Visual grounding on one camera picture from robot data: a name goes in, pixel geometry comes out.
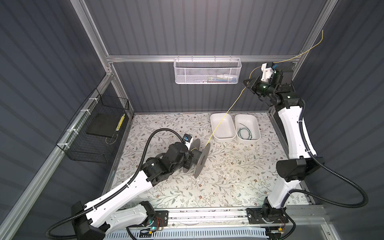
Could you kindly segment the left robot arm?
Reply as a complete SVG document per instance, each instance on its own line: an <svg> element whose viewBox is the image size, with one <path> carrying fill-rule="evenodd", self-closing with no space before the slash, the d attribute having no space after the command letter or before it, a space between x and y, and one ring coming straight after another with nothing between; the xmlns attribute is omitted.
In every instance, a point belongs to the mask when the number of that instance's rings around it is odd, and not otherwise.
<svg viewBox="0 0 384 240"><path fill-rule="evenodd" d="M188 171L199 164L200 141L190 145L180 142L171 144L166 153L148 158L139 172L96 200L82 206L76 203L72 214L85 212L85 215L72 220L77 240L102 240L106 235L131 226L148 226L154 221L156 212L148 201L135 207L121 210L141 193L166 181L176 170Z"/></svg>

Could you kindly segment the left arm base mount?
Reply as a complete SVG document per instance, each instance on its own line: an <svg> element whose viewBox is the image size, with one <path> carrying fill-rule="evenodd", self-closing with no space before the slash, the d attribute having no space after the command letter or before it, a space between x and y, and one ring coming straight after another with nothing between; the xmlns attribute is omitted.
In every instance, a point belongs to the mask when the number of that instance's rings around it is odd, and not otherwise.
<svg viewBox="0 0 384 240"><path fill-rule="evenodd" d="M132 227L166 227L168 225L169 211L155 210L154 215L149 215L141 224Z"/></svg>

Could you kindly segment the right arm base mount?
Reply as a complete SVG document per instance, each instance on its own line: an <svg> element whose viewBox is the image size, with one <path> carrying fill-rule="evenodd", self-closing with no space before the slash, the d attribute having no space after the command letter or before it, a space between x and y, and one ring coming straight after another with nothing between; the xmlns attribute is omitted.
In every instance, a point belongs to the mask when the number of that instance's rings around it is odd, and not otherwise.
<svg viewBox="0 0 384 240"><path fill-rule="evenodd" d="M289 222L281 209L273 208L265 198L260 208L246 208L247 218L250 224L278 224L285 225Z"/></svg>

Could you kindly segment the dark grey foam spool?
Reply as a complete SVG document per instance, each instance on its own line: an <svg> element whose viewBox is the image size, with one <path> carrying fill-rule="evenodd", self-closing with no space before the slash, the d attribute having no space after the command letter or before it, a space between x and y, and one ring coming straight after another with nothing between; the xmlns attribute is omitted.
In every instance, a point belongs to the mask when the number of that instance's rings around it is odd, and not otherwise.
<svg viewBox="0 0 384 240"><path fill-rule="evenodd" d="M189 157L184 162L183 165L183 173L187 173L193 166L196 167L194 172L195 179L198 178L198 176L201 174L205 163L208 159L208 155L210 152L211 144L208 143L205 148L200 151L200 139L196 139L191 144L191 149L189 151Z"/></svg>

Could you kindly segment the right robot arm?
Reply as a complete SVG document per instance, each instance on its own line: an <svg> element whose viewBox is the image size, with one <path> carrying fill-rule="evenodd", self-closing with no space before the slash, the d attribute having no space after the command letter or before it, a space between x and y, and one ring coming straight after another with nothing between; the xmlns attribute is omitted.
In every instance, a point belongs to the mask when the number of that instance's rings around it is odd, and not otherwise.
<svg viewBox="0 0 384 240"><path fill-rule="evenodd" d="M292 84L282 84L283 72L274 65L264 64L260 67L262 75L245 80L247 89L259 98L267 98L275 107L285 131L288 144L288 159L278 161L276 169L278 178L272 192L266 197L261 214L270 221L282 213L285 202L306 176L319 166L309 153L315 154L301 113L304 104Z"/></svg>

